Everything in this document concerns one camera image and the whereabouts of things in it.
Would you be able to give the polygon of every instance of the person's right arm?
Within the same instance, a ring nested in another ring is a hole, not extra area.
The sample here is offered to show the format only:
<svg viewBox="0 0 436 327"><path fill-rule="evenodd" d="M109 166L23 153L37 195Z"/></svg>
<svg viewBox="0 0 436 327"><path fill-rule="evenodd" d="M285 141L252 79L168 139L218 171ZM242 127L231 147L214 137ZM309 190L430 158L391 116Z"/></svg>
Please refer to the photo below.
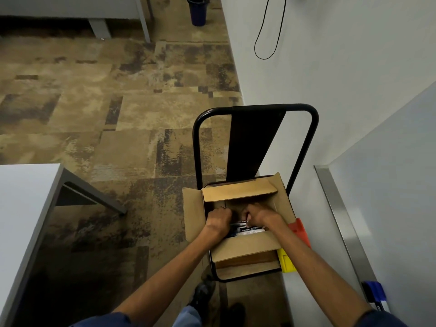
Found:
<svg viewBox="0 0 436 327"><path fill-rule="evenodd" d="M259 203L243 212L250 225L273 232L322 311L336 327L352 327L372 308L316 252L301 241L276 212Z"/></svg>

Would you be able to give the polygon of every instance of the cart handle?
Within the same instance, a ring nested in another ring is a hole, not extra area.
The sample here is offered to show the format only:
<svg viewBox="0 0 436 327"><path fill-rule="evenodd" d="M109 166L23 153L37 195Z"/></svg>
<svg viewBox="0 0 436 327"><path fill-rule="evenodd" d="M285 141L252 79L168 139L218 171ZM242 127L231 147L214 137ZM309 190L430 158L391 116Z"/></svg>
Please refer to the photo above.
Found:
<svg viewBox="0 0 436 327"><path fill-rule="evenodd" d="M200 149L200 126L208 118L218 115L233 115L241 112L253 112L253 111L275 111L275 112L287 112L287 111L307 111L312 116L312 121L307 131L306 138L302 144L300 153L298 155L297 161L295 162L294 169L292 170L291 177L289 179L288 185L286 186L286 193L290 194L292 186L294 185L297 174L301 168L304 157L306 156L307 150L312 142L315 131L317 130L319 116L318 111L311 105L308 104L267 104L267 105L247 105L239 107L222 107L213 108L201 113L192 129L192 143L193 143L193 159L195 164L195 174L197 178L197 189L201 190L203 188L203 179L201 173L201 156Z"/></svg>

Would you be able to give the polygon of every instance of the person's left hand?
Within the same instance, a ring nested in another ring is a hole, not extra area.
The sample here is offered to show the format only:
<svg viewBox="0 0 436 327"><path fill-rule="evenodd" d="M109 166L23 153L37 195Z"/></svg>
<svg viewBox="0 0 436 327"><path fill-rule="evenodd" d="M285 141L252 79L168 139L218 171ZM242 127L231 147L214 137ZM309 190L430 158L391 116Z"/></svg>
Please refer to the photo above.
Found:
<svg viewBox="0 0 436 327"><path fill-rule="evenodd" d="M219 207L208 213L206 225L202 229L203 235L210 240L214 246L220 242L230 231L230 220L232 219L232 210Z"/></svg>

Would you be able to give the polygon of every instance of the sleeve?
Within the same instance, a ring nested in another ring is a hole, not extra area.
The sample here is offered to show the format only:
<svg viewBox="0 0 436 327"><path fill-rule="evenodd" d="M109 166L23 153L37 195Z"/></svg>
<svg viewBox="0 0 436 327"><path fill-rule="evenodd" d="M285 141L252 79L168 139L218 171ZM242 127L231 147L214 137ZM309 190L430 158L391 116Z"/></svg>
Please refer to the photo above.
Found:
<svg viewBox="0 0 436 327"><path fill-rule="evenodd" d="M134 327L127 315L121 312L105 314L100 317L91 317L70 327Z"/></svg>
<svg viewBox="0 0 436 327"><path fill-rule="evenodd" d="M354 327L407 327L407 325L388 312L373 310L364 313Z"/></svg>

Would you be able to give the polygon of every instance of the forearm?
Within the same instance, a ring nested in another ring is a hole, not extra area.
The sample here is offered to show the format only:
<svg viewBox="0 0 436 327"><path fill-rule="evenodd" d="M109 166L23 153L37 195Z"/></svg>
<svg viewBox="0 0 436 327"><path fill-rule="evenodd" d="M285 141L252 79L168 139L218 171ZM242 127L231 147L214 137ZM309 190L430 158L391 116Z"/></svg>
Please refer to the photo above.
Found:
<svg viewBox="0 0 436 327"><path fill-rule="evenodd" d="M371 309L329 264L286 227L283 220L275 220L268 227L333 325L352 327L363 313Z"/></svg>
<svg viewBox="0 0 436 327"><path fill-rule="evenodd" d="M210 239L201 233L114 312L127 314L134 323L154 325L211 246Z"/></svg>

